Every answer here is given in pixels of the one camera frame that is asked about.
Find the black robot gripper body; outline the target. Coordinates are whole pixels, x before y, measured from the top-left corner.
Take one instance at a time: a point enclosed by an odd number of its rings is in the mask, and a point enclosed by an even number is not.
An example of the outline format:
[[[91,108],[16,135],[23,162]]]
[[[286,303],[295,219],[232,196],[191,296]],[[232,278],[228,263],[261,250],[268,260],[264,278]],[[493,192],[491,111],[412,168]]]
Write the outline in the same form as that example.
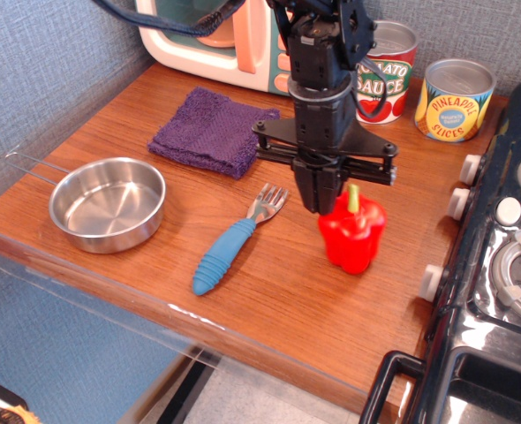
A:
[[[326,171],[341,182],[355,178],[386,186],[394,183],[398,147],[361,126],[350,81],[324,90],[290,81],[288,89],[295,116],[253,125],[258,158]]]

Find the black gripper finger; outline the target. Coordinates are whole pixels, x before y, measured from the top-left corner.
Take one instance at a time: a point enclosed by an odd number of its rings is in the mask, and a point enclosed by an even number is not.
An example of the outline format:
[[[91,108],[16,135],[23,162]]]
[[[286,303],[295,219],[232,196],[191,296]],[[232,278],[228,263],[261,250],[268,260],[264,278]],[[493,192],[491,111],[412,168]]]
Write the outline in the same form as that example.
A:
[[[316,170],[300,158],[294,158],[291,167],[304,207],[311,213],[318,213],[319,199],[317,194]]]
[[[334,210],[336,199],[341,194],[343,184],[348,177],[347,170],[335,166],[323,166],[316,171],[318,213],[320,215],[328,215]]]

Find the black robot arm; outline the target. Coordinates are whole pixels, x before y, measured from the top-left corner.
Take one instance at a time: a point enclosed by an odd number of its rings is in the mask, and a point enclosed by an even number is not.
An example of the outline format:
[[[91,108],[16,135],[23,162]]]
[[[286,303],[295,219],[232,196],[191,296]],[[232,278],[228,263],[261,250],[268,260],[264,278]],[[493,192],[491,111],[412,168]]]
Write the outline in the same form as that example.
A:
[[[288,163],[306,209],[334,209],[349,178],[390,186],[397,145],[361,126],[357,69],[385,76],[368,58],[376,22],[360,1],[272,1],[291,62],[294,117],[253,125],[260,159]]]

